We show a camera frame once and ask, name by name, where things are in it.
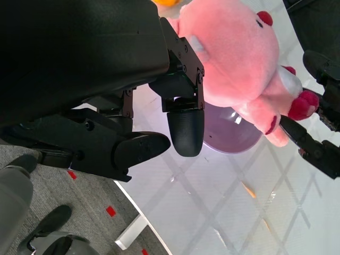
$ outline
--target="gray pants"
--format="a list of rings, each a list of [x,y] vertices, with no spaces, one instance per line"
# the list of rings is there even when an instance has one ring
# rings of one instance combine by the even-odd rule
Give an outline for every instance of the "gray pants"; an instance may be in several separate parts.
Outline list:
[[[0,255],[7,253],[27,215],[33,195],[30,172],[36,165],[33,156],[24,155],[0,169]],[[31,255],[34,251],[35,255],[99,255],[82,237],[36,231],[23,241],[18,255]]]

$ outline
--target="pink plush toy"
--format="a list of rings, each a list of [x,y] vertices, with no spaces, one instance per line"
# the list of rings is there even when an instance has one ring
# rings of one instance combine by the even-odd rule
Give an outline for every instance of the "pink plush toy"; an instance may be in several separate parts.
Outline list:
[[[318,108],[318,97],[302,92],[295,69],[278,65],[269,13],[255,14],[239,0],[193,0],[169,21],[205,67],[205,101],[233,107],[273,144],[288,143],[281,115],[303,120]]]

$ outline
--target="yellow toy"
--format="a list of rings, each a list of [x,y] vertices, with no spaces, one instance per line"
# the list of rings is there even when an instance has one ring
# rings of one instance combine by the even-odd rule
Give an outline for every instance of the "yellow toy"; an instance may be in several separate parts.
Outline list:
[[[165,5],[165,6],[174,6],[178,4],[181,0],[154,0],[155,3]]]

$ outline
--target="screw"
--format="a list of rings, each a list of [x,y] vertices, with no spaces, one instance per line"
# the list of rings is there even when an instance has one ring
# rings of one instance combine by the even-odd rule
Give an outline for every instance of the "screw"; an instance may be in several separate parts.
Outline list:
[[[95,128],[95,124],[92,121],[86,121],[85,128],[87,131],[92,131]]]
[[[126,90],[126,91],[125,91],[125,94],[126,94],[127,96],[132,95],[132,89]]]
[[[198,83],[202,84],[203,82],[203,75],[201,73],[198,74]]]

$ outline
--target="black metal bracket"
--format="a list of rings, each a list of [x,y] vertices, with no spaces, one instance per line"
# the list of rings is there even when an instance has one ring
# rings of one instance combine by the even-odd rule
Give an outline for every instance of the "black metal bracket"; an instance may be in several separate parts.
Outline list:
[[[90,109],[69,110],[2,129],[0,138],[41,152],[41,164],[127,182],[128,168],[170,147],[162,134],[127,133],[119,123]]]

